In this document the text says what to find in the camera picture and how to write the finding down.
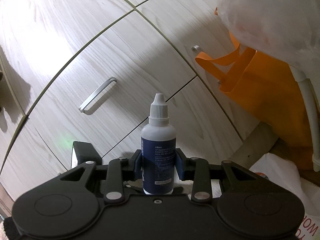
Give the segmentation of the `wooden drawer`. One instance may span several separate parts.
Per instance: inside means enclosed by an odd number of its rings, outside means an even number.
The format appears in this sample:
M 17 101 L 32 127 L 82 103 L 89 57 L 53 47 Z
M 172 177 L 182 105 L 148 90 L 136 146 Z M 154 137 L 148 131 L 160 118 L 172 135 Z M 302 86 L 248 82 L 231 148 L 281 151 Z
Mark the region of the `wooden drawer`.
M 30 118 L 59 161 L 71 165 L 74 141 L 111 150 L 195 76 L 138 12 L 126 15 L 80 52 L 41 96 Z
M 148 123 L 149 107 L 155 93 L 164 93 L 168 104 L 169 121 L 177 132 L 177 146 L 189 157 L 207 159 L 218 164 L 230 157 L 242 140 L 209 90 L 194 77 L 184 87 L 171 83 L 169 88 L 152 87 L 133 80 L 115 86 L 117 101 L 127 110 L 118 114 L 110 128 L 99 130 L 94 144 L 101 154 L 107 153 L 117 143 L 125 151 L 140 148 L 140 132 Z

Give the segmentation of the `left cabinet door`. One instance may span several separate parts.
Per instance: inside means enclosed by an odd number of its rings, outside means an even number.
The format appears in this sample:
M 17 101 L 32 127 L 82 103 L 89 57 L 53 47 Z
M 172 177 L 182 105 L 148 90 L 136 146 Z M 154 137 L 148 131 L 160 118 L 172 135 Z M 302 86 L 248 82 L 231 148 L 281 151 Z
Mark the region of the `left cabinet door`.
M 16 200 L 25 192 L 66 172 L 31 120 L 17 136 L 1 171 L 1 184 Z

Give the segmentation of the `cabinet door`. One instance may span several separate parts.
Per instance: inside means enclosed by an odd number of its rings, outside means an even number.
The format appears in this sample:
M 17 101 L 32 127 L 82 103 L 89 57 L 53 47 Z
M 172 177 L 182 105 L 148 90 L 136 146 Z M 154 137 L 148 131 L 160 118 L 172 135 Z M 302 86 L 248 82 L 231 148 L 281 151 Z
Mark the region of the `cabinet door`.
M 66 172 L 31 120 L 17 136 L 1 171 L 1 184 L 16 200 L 25 192 Z
M 240 137 L 245 140 L 258 120 L 219 90 L 218 80 L 194 60 L 193 46 L 199 46 L 212 58 L 234 50 L 228 30 L 214 14 L 217 0 L 149 0 L 138 6 L 160 32 L 192 65 L 225 111 Z

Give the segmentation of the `white printed shopping bag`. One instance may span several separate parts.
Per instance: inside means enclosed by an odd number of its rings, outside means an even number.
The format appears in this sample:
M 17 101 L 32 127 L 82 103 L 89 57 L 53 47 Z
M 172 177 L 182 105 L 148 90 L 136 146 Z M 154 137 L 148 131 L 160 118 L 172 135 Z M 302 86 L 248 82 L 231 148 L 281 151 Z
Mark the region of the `white printed shopping bag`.
M 249 170 L 264 174 L 273 183 L 298 196 L 305 215 L 296 236 L 298 239 L 319 239 L 319 186 L 301 178 L 293 162 L 272 153 L 263 155 Z

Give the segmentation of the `orange fabric tote bag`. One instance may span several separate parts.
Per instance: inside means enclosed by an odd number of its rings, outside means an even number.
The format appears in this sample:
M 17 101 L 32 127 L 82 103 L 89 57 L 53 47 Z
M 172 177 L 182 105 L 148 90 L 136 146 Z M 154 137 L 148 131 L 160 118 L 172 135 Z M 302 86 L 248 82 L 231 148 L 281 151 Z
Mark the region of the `orange fabric tote bag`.
M 219 80 L 219 90 L 249 114 L 269 124 L 290 147 L 312 147 L 310 125 L 298 83 L 287 63 L 252 48 L 212 58 L 198 53 L 195 61 Z

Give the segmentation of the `white trolley rack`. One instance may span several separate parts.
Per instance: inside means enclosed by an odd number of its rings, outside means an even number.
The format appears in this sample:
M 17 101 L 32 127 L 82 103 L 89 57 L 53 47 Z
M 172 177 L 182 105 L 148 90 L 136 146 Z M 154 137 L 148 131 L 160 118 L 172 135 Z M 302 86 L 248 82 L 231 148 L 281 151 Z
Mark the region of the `white trolley rack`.
M 308 116 L 313 147 L 313 170 L 319 172 L 319 122 L 317 115 L 317 98 L 313 94 L 312 84 L 305 73 L 293 66 L 290 66 L 290 70 L 300 88 Z

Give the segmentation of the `right cabinet door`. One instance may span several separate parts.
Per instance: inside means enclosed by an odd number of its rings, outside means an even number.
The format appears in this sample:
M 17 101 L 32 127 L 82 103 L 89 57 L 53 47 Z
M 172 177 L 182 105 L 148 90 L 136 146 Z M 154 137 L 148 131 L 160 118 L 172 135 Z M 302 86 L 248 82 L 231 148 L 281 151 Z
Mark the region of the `right cabinet door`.
M 193 46 L 199 46 L 212 58 L 234 50 L 228 30 L 214 14 L 217 0 L 149 0 L 138 6 L 160 32 L 192 65 L 225 111 L 240 137 L 245 140 L 258 120 L 219 90 L 218 80 L 194 60 Z

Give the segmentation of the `translucent plastic bag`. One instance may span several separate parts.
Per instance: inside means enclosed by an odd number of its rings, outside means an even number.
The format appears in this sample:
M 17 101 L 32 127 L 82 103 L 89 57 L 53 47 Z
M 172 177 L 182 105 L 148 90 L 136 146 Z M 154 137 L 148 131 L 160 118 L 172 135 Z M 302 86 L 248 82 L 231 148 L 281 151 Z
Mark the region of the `translucent plastic bag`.
M 217 0 L 217 13 L 243 45 L 306 73 L 319 68 L 319 0 Z

